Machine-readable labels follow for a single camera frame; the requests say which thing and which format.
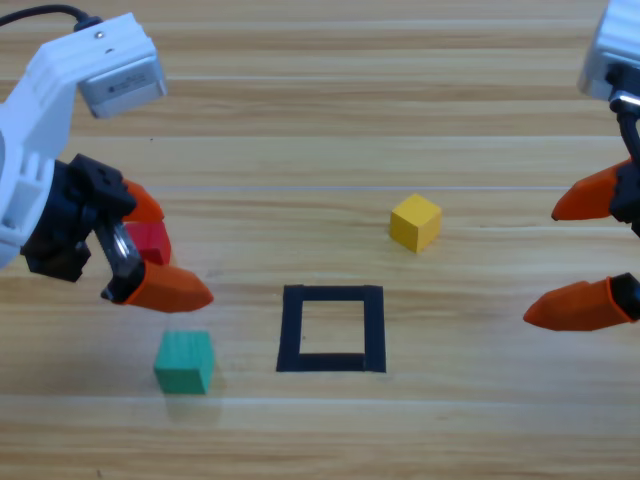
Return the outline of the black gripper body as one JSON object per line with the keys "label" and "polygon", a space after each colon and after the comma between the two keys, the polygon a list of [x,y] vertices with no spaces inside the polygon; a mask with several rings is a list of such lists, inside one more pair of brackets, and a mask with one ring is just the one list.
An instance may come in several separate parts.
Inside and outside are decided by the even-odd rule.
{"label": "black gripper body", "polygon": [[633,161],[616,169],[609,211],[616,220],[623,223],[630,224],[639,220],[639,166]]}
{"label": "black gripper body", "polygon": [[57,160],[43,213],[21,254],[31,272],[75,282],[91,256],[87,238],[94,232],[113,280],[139,283],[144,261],[123,227],[138,206],[119,170],[83,154],[69,163]]}

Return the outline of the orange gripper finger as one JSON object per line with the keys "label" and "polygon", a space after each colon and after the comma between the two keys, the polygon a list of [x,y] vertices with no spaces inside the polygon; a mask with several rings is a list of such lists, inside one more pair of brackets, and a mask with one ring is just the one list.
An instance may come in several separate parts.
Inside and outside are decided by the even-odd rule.
{"label": "orange gripper finger", "polygon": [[123,180],[128,201],[127,213],[122,221],[154,223],[164,220],[165,215],[160,204],[140,184],[128,179]]}
{"label": "orange gripper finger", "polygon": [[639,321],[639,280],[630,273],[581,281],[541,296],[524,321],[552,331],[595,331]]}
{"label": "orange gripper finger", "polygon": [[630,164],[631,159],[627,159],[576,182],[558,200],[551,218],[555,221],[577,221],[609,217],[618,170]]}
{"label": "orange gripper finger", "polygon": [[200,310],[214,300],[209,288],[191,271],[146,260],[120,268],[101,292],[114,304],[163,313]]}

